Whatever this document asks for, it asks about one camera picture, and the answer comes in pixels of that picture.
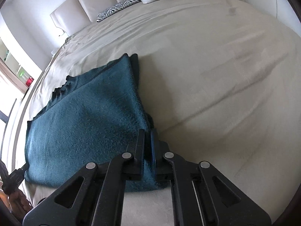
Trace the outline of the left hand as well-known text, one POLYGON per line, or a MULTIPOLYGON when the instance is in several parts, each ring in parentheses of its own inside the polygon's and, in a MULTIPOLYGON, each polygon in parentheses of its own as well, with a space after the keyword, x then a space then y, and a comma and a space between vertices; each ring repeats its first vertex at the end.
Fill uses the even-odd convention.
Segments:
POLYGON ((33 209, 31 203, 19 189, 9 195, 9 204, 11 206, 12 213, 19 219, 24 218, 25 215, 33 209))

